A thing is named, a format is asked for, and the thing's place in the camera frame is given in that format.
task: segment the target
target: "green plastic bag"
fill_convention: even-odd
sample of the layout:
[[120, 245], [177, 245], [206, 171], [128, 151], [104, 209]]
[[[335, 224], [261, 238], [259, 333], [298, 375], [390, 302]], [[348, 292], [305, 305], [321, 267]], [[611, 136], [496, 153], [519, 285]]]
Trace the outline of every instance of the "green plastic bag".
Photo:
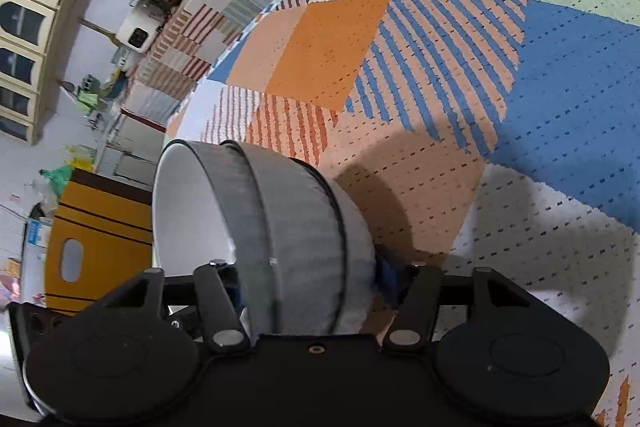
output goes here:
[[55, 169], [54, 171], [40, 171], [40, 175], [47, 180], [49, 180], [49, 185], [51, 185], [51, 190], [53, 190], [54, 194], [60, 199], [62, 194], [65, 191], [66, 184], [68, 184], [71, 179], [71, 174], [73, 174], [74, 168], [71, 165], [62, 166], [59, 169]]

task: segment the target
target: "tablecloth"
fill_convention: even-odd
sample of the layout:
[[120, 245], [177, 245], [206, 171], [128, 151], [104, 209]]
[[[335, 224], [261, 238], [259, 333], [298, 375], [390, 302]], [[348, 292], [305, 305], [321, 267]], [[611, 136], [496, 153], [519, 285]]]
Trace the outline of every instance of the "tablecloth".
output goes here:
[[166, 123], [175, 107], [272, 0], [184, 0], [131, 75], [124, 107]]
[[639, 26], [640, 0], [276, 0], [168, 139], [301, 158], [407, 261], [501, 271], [602, 344], [596, 419], [634, 426]]

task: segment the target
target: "metal bolt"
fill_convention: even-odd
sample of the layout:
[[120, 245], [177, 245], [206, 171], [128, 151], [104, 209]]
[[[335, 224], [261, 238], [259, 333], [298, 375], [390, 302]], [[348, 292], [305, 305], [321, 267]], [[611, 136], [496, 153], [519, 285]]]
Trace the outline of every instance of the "metal bolt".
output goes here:
[[220, 347], [237, 346], [244, 341], [244, 335], [238, 330], [222, 330], [213, 335], [213, 341]]
[[312, 355], [322, 355], [323, 353], [326, 352], [326, 349], [324, 349], [324, 346], [321, 346], [320, 344], [316, 344], [315, 346], [309, 347], [308, 351]]
[[396, 330], [389, 335], [389, 340], [396, 346], [413, 346], [420, 342], [420, 333], [414, 330]]

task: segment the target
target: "white appliance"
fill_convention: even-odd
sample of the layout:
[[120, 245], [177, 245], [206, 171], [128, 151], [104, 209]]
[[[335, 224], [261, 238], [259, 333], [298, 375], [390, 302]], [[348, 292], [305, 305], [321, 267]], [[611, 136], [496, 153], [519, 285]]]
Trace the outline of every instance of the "white appliance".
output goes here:
[[145, 53], [156, 40], [162, 24], [164, 11], [148, 0], [141, 0], [122, 23], [116, 38], [126, 47], [138, 53]]

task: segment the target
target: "blue and orange stripes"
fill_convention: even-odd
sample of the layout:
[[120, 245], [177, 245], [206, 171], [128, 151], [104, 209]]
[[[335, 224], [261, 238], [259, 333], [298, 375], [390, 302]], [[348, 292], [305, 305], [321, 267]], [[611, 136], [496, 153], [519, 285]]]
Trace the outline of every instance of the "blue and orange stripes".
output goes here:
[[347, 99], [488, 155], [506, 114], [526, 0], [391, 0]]

